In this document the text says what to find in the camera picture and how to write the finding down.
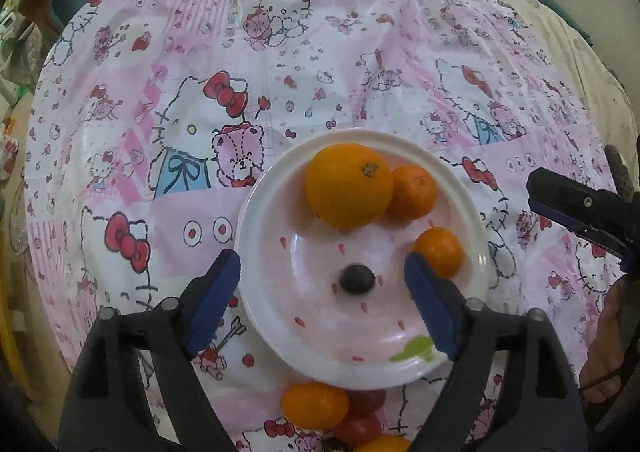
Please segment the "right hand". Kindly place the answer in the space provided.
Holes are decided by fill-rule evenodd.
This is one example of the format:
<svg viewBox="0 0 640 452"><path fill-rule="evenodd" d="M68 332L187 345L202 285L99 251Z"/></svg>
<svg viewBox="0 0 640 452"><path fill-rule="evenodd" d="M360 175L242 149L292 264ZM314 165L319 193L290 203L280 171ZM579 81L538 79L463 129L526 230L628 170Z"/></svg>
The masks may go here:
<svg viewBox="0 0 640 452"><path fill-rule="evenodd" d="M620 391L622 379L613 375L624 362L625 352L639 322L639 283L623 275L608 291L600 313L596 337L579 374L584 398L594 404Z"/></svg>

